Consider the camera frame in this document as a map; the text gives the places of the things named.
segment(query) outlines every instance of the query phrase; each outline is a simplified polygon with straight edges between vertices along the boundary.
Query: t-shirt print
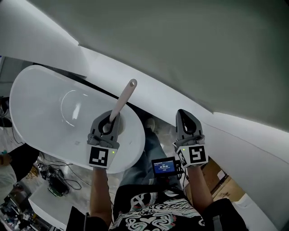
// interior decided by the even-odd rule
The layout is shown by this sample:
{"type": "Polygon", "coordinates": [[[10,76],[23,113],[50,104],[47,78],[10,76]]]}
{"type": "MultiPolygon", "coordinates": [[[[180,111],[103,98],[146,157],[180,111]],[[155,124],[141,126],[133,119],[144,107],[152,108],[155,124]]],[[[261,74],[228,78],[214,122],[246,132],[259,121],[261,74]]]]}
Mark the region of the t-shirt print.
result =
{"type": "Polygon", "coordinates": [[[202,217],[185,198],[175,199],[179,195],[169,190],[161,193],[145,193],[133,197],[130,211],[120,213],[110,230],[173,231],[175,228],[184,230],[182,227],[188,226],[190,230],[204,230],[202,217]],[[161,193],[168,200],[157,203],[158,194],[161,193]]]}

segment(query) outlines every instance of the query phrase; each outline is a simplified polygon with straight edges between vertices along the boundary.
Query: white handle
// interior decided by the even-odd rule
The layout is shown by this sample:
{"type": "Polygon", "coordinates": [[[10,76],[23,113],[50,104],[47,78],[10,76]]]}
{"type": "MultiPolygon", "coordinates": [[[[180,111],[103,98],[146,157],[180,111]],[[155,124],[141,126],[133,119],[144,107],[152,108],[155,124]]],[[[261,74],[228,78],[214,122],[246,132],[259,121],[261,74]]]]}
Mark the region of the white handle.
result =
{"type": "Polygon", "coordinates": [[[131,97],[132,93],[134,92],[137,85],[136,79],[131,79],[125,89],[122,91],[121,96],[119,96],[118,101],[114,109],[112,110],[112,113],[109,117],[109,122],[113,122],[114,118],[117,116],[117,114],[121,111],[123,106],[126,104],[126,102],[131,97]]]}

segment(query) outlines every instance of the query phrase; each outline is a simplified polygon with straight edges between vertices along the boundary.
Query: digital screen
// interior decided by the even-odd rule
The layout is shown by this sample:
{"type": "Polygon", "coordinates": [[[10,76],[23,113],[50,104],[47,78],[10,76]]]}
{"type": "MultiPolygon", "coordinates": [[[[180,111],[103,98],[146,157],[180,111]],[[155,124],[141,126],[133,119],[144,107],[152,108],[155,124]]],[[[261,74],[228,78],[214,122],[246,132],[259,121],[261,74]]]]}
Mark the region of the digital screen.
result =
{"type": "Polygon", "coordinates": [[[173,161],[163,161],[154,163],[154,171],[158,173],[166,173],[175,171],[175,166],[173,161]]]}

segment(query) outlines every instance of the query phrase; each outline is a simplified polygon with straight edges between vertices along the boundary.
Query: shoe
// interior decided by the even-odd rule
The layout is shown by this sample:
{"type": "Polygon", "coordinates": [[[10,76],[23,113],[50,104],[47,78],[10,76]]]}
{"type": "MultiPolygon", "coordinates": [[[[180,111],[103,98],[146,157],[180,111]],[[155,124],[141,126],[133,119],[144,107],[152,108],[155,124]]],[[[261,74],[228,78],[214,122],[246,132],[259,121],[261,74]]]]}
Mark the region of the shoe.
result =
{"type": "Polygon", "coordinates": [[[154,132],[154,129],[155,129],[155,121],[153,118],[149,118],[146,120],[145,122],[145,125],[144,125],[145,128],[150,128],[153,132],[154,132]]]}

